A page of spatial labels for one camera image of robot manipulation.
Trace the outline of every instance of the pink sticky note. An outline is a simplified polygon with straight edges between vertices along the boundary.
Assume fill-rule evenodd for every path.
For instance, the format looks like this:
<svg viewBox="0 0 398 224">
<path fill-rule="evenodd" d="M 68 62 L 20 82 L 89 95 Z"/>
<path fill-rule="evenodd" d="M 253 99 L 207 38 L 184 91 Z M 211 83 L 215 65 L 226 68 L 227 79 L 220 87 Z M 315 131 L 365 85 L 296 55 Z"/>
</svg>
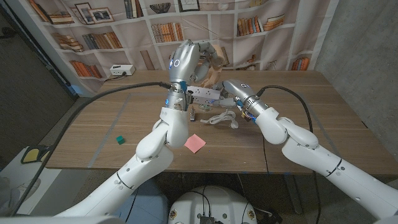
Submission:
<svg viewBox="0 0 398 224">
<path fill-rule="evenodd" d="M 199 149 L 201 149 L 204 145 L 206 144 L 206 142 L 204 140 L 202 140 L 201 138 L 199 138 L 199 136 L 197 136 L 196 134 L 194 134 L 193 136 L 189 137 L 187 142 L 184 144 L 184 146 L 186 146 L 187 148 L 189 148 L 189 150 L 191 150 L 193 153 L 196 153 L 197 151 L 199 151 Z"/>
</svg>

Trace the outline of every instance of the green cube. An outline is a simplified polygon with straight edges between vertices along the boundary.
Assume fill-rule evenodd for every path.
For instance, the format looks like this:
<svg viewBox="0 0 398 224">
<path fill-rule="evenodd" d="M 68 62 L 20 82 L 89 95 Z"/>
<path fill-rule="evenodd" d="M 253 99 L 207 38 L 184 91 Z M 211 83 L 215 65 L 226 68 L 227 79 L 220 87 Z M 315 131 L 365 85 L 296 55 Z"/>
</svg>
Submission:
<svg viewBox="0 0 398 224">
<path fill-rule="evenodd" d="M 124 143 L 124 138 L 122 136 L 117 137 L 116 140 L 119 143 L 119 145 Z"/>
</svg>

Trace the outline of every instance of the gray wall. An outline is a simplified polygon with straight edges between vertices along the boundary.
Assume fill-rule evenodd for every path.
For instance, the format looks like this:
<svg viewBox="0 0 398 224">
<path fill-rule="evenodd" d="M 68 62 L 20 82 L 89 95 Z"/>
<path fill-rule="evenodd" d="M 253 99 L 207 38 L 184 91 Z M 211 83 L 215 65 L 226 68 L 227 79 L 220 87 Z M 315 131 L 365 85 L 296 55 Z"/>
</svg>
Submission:
<svg viewBox="0 0 398 224">
<path fill-rule="evenodd" d="M 398 161 L 397 1 L 341 0 L 315 70 Z"/>
</svg>

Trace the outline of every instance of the yellow object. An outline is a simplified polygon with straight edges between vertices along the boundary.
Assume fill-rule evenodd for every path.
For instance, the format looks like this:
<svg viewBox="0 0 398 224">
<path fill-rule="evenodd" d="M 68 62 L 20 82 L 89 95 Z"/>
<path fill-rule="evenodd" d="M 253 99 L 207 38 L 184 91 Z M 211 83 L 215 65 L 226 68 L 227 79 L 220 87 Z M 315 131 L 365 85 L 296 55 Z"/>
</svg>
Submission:
<svg viewBox="0 0 398 224">
<path fill-rule="evenodd" d="M 39 155 L 39 152 L 39 149 L 31 149 L 29 152 L 27 152 L 25 157 L 22 158 L 22 163 L 37 161 L 37 156 Z"/>
<path fill-rule="evenodd" d="M 22 156 L 21 163 L 43 162 L 50 152 L 48 146 L 29 146 Z"/>
<path fill-rule="evenodd" d="M 49 151 L 47 151 L 47 152 L 44 154 L 44 156 L 40 159 L 40 161 L 43 162 L 44 159 L 47 157 L 48 154 L 49 154 Z"/>
</svg>

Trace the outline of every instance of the white robot body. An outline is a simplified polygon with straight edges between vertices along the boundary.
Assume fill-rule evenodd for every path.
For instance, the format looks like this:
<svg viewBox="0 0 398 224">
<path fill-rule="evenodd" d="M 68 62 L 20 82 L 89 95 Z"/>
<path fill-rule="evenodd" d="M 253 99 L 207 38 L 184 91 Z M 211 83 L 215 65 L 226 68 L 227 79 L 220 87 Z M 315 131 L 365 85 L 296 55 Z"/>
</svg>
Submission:
<svg viewBox="0 0 398 224">
<path fill-rule="evenodd" d="M 202 194 L 203 188 L 195 188 L 192 191 Z M 209 217 L 206 198 L 202 198 L 201 194 L 192 191 L 183 194 L 171 206 L 169 224 L 200 223 L 200 217 L 203 216 L 203 203 L 205 204 L 205 216 Z M 214 218 L 214 221 L 221 221 L 224 224 L 257 224 L 253 206 L 235 191 L 209 185 L 206 186 L 204 195 L 209 200 L 211 217 Z"/>
</svg>

